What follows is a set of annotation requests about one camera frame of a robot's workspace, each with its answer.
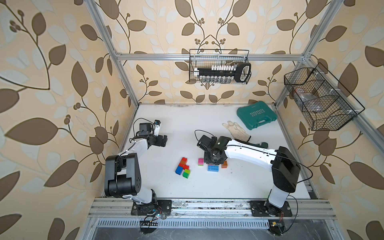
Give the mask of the light blue long lego brick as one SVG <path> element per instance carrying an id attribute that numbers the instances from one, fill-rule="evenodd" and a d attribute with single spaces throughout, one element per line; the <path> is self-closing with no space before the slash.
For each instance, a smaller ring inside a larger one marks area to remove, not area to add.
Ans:
<path id="1" fill-rule="evenodd" d="M 217 166 L 217 165 L 208 165 L 207 170 L 208 170 L 208 172 L 215 172 L 215 173 L 217 173 L 219 171 L 219 166 Z"/>

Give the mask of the dark blue lego brick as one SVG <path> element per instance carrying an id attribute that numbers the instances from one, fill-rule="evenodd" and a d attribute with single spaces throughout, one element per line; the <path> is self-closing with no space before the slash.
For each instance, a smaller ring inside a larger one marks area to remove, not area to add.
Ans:
<path id="1" fill-rule="evenodd" d="M 175 170 L 175 173 L 177 175 L 181 175 L 183 173 L 184 169 L 181 166 L 178 166 Z"/>

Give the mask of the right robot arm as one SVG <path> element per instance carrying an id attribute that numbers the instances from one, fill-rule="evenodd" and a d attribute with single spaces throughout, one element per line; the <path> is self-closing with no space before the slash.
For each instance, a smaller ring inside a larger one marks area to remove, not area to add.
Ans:
<path id="1" fill-rule="evenodd" d="M 289 149 L 265 149 L 237 139 L 203 135 L 197 146 L 204 151 L 204 162 L 222 165 L 227 159 L 237 159 L 255 164 L 272 173 L 273 187 L 265 202 L 267 211 L 281 211 L 289 194 L 296 191 L 301 165 Z"/>

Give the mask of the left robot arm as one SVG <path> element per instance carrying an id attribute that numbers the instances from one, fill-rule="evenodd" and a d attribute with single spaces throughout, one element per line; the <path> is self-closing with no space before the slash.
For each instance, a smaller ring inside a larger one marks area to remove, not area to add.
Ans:
<path id="1" fill-rule="evenodd" d="M 131 139 L 132 146 L 106 158 L 104 190 L 106 197 L 130 199 L 137 205 L 156 205 L 154 190 L 143 186 L 139 166 L 141 157 L 151 146 L 165 147 L 168 137 L 160 135 L 161 121 L 140 123 Z"/>

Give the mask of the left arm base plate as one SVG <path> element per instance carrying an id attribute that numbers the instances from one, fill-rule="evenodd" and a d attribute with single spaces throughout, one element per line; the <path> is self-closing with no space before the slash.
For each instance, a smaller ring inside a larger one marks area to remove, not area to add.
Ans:
<path id="1" fill-rule="evenodd" d="M 172 210 L 171 200 L 156 200 L 150 204 L 137 204 L 133 202 L 132 216 L 169 216 Z"/>

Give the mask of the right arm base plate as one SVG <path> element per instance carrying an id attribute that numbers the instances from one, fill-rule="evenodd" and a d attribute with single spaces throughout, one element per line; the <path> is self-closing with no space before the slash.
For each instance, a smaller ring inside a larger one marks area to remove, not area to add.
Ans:
<path id="1" fill-rule="evenodd" d="M 253 217 L 292 217 L 290 205 L 287 201 L 284 202 L 281 208 L 278 208 L 268 200 L 249 201 L 250 209 Z"/>

